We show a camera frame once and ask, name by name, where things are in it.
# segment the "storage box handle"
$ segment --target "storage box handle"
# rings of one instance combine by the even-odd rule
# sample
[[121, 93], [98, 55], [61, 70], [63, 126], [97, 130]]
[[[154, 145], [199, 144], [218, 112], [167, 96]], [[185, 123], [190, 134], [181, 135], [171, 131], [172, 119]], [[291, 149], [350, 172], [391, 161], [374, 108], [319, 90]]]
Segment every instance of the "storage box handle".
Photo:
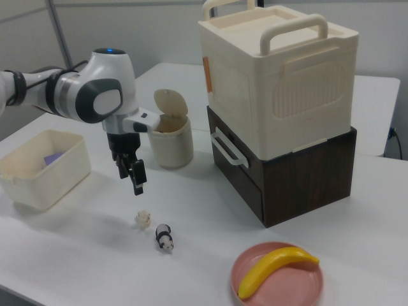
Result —
[[[203, 4], [203, 21], [210, 20], [210, 10], [216, 6], [237, 2], [239, 0], [207, 0]], [[255, 9], [255, 0], [247, 0], [248, 10]]]
[[[233, 159], [227, 151], [222, 147], [216, 138], [222, 140], [222, 142], [234, 153], [237, 159]], [[233, 166], [244, 165], [246, 168], [249, 167], [247, 158], [238, 150], [236, 146], [224, 135], [224, 133], [218, 128], [215, 128], [215, 133], [211, 134], [211, 142], [217, 147], [219, 152], [229, 161]]]
[[319, 14], [311, 14], [306, 17], [296, 18], [280, 24], [275, 24], [263, 31], [261, 36], [261, 55], [268, 55], [270, 52], [270, 41], [277, 35], [305, 29], [307, 27], [319, 27], [319, 39], [325, 39], [328, 35], [328, 25], [326, 19]]

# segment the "cylindrical container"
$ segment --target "cylindrical container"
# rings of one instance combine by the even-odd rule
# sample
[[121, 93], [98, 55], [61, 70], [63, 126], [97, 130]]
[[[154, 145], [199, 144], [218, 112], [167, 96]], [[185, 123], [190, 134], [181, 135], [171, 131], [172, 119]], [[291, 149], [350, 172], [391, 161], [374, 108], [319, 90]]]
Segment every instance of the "cylindrical container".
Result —
[[157, 163], [163, 168], [180, 168], [194, 155], [193, 135], [184, 98], [171, 89], [154, 93], [157, 107], [164, 113], [155, 131], [149, 133], [150, 146]]

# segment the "white table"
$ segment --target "white table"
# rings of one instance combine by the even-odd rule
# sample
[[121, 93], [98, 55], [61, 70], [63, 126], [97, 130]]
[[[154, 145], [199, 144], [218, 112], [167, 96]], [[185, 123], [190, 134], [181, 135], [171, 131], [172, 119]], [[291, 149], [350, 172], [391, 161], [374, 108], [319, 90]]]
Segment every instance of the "white table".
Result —
[[[171, 88], [185, 97], [192, 127], [209, 131], [208, 120], [202, 116], [208, 104], [202, 66], [162, 63], [146, 72], [137, 81], [140, 103], [143, 107], [160, 112], [155, 106], [153, 93], [159, 88]], [[376, 76], [356, 76], [354, 79], [351, 125], [357, 129], [356, 152], [382, 156], [397, 101], [400, 80]]]
[[[207, 125], [204, 110], [190, 109], [199, 114], [193, 127]], [[284, 241], [320, 258], [319, 305], [407, 304], [404, 161], [357, 154], [349, 198], [265, 229], [214, 165], [207, 131], [193, 131], [194, 158], [175, 171], [158, 167], [143, 135], [137, 154], [148, 182], [136, 197], [119, 178], [100, 124], [46, 114], [3, 140], [0, 158], [50, 128], [85, 137], [92, 173], [44, 213], [13, 203], [0, 188], [3, 289], [45, 305], [234, 305], [235, 258], [260, 242]], [[152, 214], [146, 231], [134, 222], [142, 209]], [[154, 239], [162, 222], [172, 228], [173, 254]]]

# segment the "plastic banana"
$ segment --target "plastic banana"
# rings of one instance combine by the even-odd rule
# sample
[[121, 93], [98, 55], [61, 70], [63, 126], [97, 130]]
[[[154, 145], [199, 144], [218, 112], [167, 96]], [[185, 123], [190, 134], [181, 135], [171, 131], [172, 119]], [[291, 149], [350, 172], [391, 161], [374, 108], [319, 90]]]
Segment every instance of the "plastic banana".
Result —
[[255, 293], [265, 279], [276, 269], [300, 261], [319, 264], [319, 259], [299, 247], [283, 247], [263, 256], [242, 279], [238, 297], [244, 300]]

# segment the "container lid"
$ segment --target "container lid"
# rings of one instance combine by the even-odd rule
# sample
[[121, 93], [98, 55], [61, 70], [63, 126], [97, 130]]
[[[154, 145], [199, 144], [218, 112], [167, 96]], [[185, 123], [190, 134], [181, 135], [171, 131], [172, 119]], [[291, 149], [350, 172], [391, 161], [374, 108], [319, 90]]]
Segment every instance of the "container lid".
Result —
[[157, 107], [166, 115], [183, 117], [189, 110], [181, 94], [172, 89], [158, 89], [154, 92], [154, 101]]

